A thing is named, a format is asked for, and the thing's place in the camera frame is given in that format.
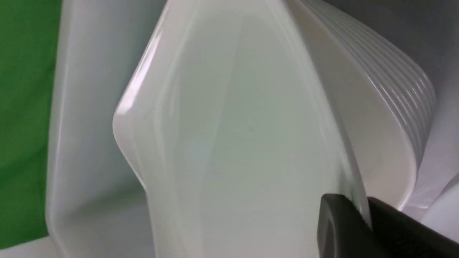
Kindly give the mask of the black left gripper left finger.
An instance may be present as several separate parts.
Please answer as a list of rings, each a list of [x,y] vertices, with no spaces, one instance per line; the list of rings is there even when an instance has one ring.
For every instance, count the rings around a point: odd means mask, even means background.
[[[320,258],[380,257],[380,246],[360,212],[339,194],[321,197],[317,245]]]

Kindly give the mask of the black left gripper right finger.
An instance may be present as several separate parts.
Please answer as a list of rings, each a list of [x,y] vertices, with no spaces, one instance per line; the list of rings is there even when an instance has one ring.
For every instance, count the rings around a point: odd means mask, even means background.
[[[372,230],[377,242],[392,258],[457,258],[457,242],[426,227],[417,220],[369,197]]]

